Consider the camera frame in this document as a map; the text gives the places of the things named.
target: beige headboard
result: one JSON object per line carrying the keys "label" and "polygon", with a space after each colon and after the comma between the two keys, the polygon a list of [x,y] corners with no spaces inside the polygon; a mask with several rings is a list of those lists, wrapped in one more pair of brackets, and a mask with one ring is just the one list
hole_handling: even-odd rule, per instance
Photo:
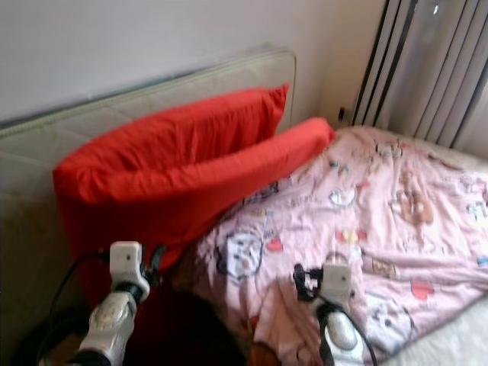
{"label": "beige headboard", "polygon": [[[154,111],[241,88],[288,82],[287,106],[278,127],[286,130],[291,125],[294,78],[294,54],[274,51],[22,124],[0,126],[2,364],[26,332],[46,317],[72,261],[51,178],[65,156],[91,138]],[[72,281],[61,305],[79,297],[78,285]]]}

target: blanket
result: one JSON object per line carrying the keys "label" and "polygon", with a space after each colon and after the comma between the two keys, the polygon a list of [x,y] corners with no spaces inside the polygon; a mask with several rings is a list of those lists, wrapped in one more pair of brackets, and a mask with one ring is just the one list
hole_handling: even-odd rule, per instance
{"label": "blanket", "polygon": [[347,263],[351,315],[385,359],[488,291],[487,198],[476,174],[353,127],[224,215],[195,249],[192,290],[282,364],[320,364],[319,325],[291,274]]}

